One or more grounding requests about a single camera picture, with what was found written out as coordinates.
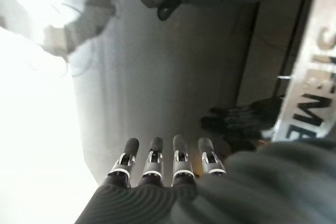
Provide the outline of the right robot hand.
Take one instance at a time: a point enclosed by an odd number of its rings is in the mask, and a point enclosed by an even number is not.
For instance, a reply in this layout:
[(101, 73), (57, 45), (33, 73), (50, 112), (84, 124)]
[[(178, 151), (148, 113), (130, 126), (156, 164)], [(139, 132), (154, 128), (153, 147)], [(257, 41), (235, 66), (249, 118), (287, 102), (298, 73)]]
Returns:
[(335, 223), (335, 139), (273, 142), (176, 187), (107, 180), (77, 223)]

